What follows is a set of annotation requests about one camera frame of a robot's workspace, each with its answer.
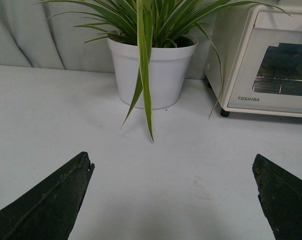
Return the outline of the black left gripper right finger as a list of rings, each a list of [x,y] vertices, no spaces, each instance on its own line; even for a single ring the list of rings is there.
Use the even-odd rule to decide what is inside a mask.
[[[252,170],[275,239],[302,240],[302,180],[260,154]]]

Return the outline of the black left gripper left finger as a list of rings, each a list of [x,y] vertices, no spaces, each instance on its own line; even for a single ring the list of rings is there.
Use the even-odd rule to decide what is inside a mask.
[[[81,152],[0,210],[0,240],[68,239],[94,164]]]

